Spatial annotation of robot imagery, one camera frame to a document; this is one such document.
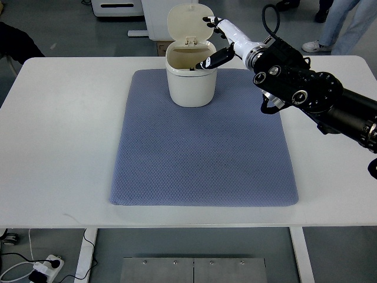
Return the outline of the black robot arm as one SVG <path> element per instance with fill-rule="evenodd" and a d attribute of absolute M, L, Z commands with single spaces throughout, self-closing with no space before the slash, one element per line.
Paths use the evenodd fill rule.
<path fill-rule="evenodd" d="M 253 63 L 254 84 L 300 109 L 323 134 L 344 134 L 376 152 L 376 101 L 343 87 L 331 73 L 310 69 L 310 60 L 265 28 L 274 43 Z"/>

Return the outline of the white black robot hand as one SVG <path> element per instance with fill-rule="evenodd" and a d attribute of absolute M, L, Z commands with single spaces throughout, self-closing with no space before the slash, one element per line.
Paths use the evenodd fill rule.
<path fill-rule="evenodd" d="M 253 69 L 257 59 L 267 50 L 267 46 L 261 42 L 253 42 L 238 27 L 227 19 L 218 17 L 203 17 L 207 26 L 214 29 L 214 32 L 220 33 L 221 37 L 226 39 L 230 46 L 223 48 L 204 61 L 195 65 L 195 70 L 215 69 L 229 61 L 234 56 L 239 57 L 247 69 Z"/>

